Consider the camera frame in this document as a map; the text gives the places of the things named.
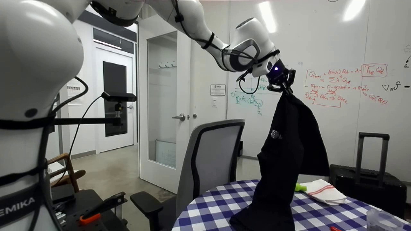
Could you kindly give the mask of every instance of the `door frame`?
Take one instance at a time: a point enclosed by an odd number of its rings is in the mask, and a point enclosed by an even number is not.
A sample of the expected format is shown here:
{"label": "door frame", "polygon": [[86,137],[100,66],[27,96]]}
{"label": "door frame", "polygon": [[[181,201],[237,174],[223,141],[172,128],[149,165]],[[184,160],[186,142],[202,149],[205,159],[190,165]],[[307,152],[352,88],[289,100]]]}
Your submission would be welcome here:
{"label": "door frame", "polygon": [[[190,138],[191,133],[191,123],[193,119],[186,119],[182,123],[178,123],[180,125],[177,127],[176,131],[176,167],[168,167],[160,163],[157,163],[154,160],[150,160],[148,156],[148,66],[146,66],[146,52],[148,52],[148,40],[154,38],[162,34],[167,34],[171,32],[177,32],[177,83],[176,86],[181,87],[177,90],[177,108],[176,111],[177,114],[184,113],[185,115],[191,115],[191,40],[166,23],[160,16],[153,15],[148,19],[144,19],[148,22],[148,24],[153,23],[154,28],[150,31],[144,29],[144,23],[139,23],[139,54],[137,54],[137,60],[139,60],[139,147],[140,147],[140,168],[139,168],[139,176],[140,178],[157,185],[162,188],[166,188],[172,192],[177,192],[178,188],[178,181],[180,181],[180,174],[181,174],[181,168],[182,168],[182,161],[187,146],[187,141]],[[160,174],[160,176],[169,176],[171,172],[173,172],[175,177],[173,183],[164,183],[166,179],[154,179],[154,174]]]}
{"label": "door frame", "polygon": [[[103,51],[106,51],[106,52],[113,52],[115,55],[121,55],[121,56],[124,56],[124,57],[130,57],[131,59],[131,91],[132,93],[137,95],[137,88],[136,88],[136,82],[137,82],[137,74],[136,74],[136,48],[133,48],[133,54],[130,54],[130,52],[124,52],[124,51],[121,51],[121,50],[117,50],[117,48],[113,48],[113,47],[109,47],[109,46],[104,46],[104,45],[100,45],[100,43],[96,43],[94,42],[94,68],[95,65],[97,64],[97,59],[96,59],[96,52],[99,50],[103,50]],[[94,83],[97,84],[97,77],[96,77],[96,70],[92,72],[95,78],[94,78]],[[135,105],[132,106],[132,110],[131,110],[131,132],[132,132],[132,145],[136,145],[137,143],[137,140],[136,140],[136,132],[137,132],[137,119],[136,119],[136,114],[137,114],[137,101],[135,102]],[[97,125],[95,125],[95,134],[96,134],[96,146],[95,146],[95,151],[96,154],[100,154],[101,152],[101,147],[100,147],[100,136],[99,136],[99,129],[97,129]]]}

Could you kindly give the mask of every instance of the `floor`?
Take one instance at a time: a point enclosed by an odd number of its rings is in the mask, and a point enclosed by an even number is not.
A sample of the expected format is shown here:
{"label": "floor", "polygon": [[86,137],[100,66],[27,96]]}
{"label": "floor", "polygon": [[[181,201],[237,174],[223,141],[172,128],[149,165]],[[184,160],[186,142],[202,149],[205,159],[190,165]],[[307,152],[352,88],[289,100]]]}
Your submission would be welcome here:
{"label": "floor", "polygon": [[[86,169],[86,174],[78,179],[81,188],[94,188],[103,199],[119,191],[131,195],[139,191],[146,191],[159,201],[167,200],[173,194],[162,190],[151,183],[139,178],[137,147],[130,146],[106,151],[99,155],[73,156],[76,169]],[[253,159],[240,159],[237,161],[237,179],[259,178],[258,163]],[[299,182],[316,179],[317,177],[302,176]],[[135,208],[131,201],[123,204],[123,217],[128,220],[127,227],[133,231],[149,231],[148,219]]]}

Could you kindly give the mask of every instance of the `chair backrest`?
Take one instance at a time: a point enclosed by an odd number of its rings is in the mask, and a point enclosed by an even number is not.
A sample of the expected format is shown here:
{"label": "chair backrest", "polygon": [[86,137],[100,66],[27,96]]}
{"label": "chair backrest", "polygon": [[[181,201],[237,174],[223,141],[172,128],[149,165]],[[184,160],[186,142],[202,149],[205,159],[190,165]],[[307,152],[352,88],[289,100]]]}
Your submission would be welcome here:
{"label": "chair backrest", "polygon": [[230,119],[205,123],[193,131],[176,196],[177,214],[204,191],[235,181],[244,124],[243,119]]}

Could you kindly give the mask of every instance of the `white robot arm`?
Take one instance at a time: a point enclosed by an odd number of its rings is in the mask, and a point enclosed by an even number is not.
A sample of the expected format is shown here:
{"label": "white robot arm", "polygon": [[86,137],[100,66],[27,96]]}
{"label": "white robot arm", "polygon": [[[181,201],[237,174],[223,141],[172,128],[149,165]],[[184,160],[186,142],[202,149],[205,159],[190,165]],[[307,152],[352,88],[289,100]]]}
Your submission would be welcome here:
{"label": "white robot arm", "polygon": [[91,5],[106,20],[128,25],[144,4],[196,41],[219,68],[266,74],[281,87],[290,82],[290,72],[257,19],[237,25],[239,42],[228,46],[207,27],[199,0],[1,0],[0,229],[59,229],[44,159],[54,97],[83,60],[72,23]]}

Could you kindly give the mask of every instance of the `whiteboard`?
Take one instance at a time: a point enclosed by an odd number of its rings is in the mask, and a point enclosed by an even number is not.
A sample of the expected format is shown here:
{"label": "whiteboard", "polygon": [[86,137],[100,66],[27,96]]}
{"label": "whiteboard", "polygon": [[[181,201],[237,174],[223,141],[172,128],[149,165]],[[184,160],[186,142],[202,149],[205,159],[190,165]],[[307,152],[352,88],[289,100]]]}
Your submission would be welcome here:
{"label": "whiteboard", "polygon": [[[347,11],[359,13],[344,20]],[[232,0],[230,36],[244,19],[261,22],[262,0]],[[411,1],[410,0],[270,0],[276,23],[272,41],[297,70],[297,95],[311,108],[331,164],[354,165],[358,132],[389,133],[386,170],[411,182]],[[244,118],[244,155],[255,156],[264,142],[277,92],[239,90],[228,74],[228,118]],[[243,86],[255,87],[255,79]],[[366,140],[363,167],[377,169],[380,142]]]}

